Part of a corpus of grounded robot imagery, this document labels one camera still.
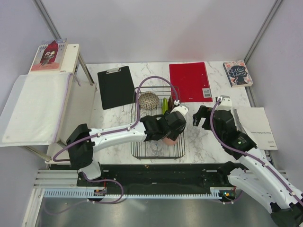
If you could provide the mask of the pink plastic cup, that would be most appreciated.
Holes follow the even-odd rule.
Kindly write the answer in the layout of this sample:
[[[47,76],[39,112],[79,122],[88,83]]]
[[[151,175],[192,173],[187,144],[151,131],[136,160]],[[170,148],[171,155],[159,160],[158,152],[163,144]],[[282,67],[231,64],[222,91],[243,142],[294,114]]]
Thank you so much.
[[[167,137],[163,138],[162,141],[168,146],[173,146],[173,145],[177,144],[177,142],[178,142],[177,140],[172,140]]]

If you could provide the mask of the clear drinking glass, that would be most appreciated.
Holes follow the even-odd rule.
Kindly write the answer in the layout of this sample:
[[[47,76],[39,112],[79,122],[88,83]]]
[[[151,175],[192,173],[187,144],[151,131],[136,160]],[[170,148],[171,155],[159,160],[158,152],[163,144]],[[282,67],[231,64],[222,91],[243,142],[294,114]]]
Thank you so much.
[[[164,143],[162,140],[151,141],[150,149],[153,156],[158,157],[163,154]]]

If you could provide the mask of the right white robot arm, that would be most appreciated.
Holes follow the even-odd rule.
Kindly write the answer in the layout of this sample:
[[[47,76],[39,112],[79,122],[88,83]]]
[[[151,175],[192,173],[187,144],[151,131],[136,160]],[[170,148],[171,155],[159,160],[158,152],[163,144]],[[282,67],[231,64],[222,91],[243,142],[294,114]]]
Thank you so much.
[[[237,130],[229,108],[200,106],[193,115],[193,125],[204,119],[203,129],[212,131],[224,151],[233,156],[252,174],[229,161],[219,167],[217,181],[239,188],[270,214],[279,227],[298,227],[303,223],[303,192],[293,186],[245,133]]]

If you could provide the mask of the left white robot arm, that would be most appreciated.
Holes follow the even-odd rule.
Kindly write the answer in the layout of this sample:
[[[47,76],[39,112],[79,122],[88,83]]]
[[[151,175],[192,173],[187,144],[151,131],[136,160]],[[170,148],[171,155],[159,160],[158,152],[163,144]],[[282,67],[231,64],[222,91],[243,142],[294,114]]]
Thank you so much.
[[[80,170],[93,186],[104,181],[104,175],[94,152],[129,142],[158,141],[164,138],[176,140],[186,126],[188,109],[177,106],[164,115],[144,116],[134,125],[124,125],[108,129],[90,129],[81,124],[67,139],[67,150],[71,166]]]

